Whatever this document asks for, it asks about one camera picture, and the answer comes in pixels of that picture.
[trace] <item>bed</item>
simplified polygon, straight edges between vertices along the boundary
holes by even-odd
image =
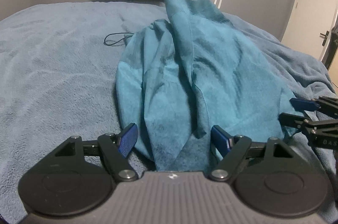
[[[320,62],[303,55],[300,65],[272,35],[224,15],[259,47],[296,97],[336,97]],[[120,131],[115,73],[125,45],[104,46],[103,39],[115,32],[135,33],[157,19],[168,19],[164,7],[86,2],[36,5],[0,21],[0,214],[6,221],[17,223],[26,215],[17,183],[58,144],[71,135],[92,140]],[[326,171],[333,200],[332,152],[312,151],[299,134],[290,146]],[[136,152],[129,161],[138,174],[154,168]],[[329,221],[338,218],[332,205],[323,215]]]

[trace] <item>teal towel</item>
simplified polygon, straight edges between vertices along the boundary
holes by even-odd
[[[139,127],[136,143],[157,170],[203,170],[217,163],[210,129],[253,141],[295,131],[281,112],[298,114],[295,97],[262,52],[210,0],[165,0],[157,20],[128,39],[116,72],[122,127]]]

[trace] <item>gray gripper base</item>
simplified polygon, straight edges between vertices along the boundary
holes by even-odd
[[[30,214],[21,224],[325,224],[319,215],[280,219],[244,205],[226,183],[202,172],[145,172],[120,183],[98,208],[70,219]]]

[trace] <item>fleece blanket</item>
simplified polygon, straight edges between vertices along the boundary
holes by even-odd
[[[129,39],[116,73],[121,124],[133,122],[140,128],[136,148],[157,170],[208,172],[217,162],[210,148],[215,124],[253,141],[275,136],[292,145],[295,131],[281,127],[278,115],[301,113],[289,102],[295,97],[288,86],[292,82],[278,76],[278,65],[272,68],[264,56],[268,48],[259,49],[262,44],[255,45],[210,0],[165,4],[170,22],[155,21]],[[325,73],[312,57],[303,59]],[[296,73],[293,80],[303,83]],[[297,144],[306,142],[299,139]]]
[[[263,52],[296,97],[334,96],[320,62],[237,16],[224,16]],[[120,131],[115,72],[124,45],[106,47],[103,39],[138,32],[158,19],[168,20],[164,7],[86,2],[37,5],[0,21],[0,214],[10,224],[26,215],[17,184],[29,168],[71,135],[91,140]],[[289,145],[335,178],[332,152],[312,151],[299,133]],[[154,168],[136,151],[129,162],[139,175]],[[321,211],[328,221],[336,217],[332,199]]]

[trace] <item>door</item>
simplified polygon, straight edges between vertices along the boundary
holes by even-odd
[[[337,52],[328,70],[328,74],[330,75],[332,83],[336,87],[338,87],[338,53]]]
[[[338,0],[295,0],[282,44],[320,59],[330,39]]]

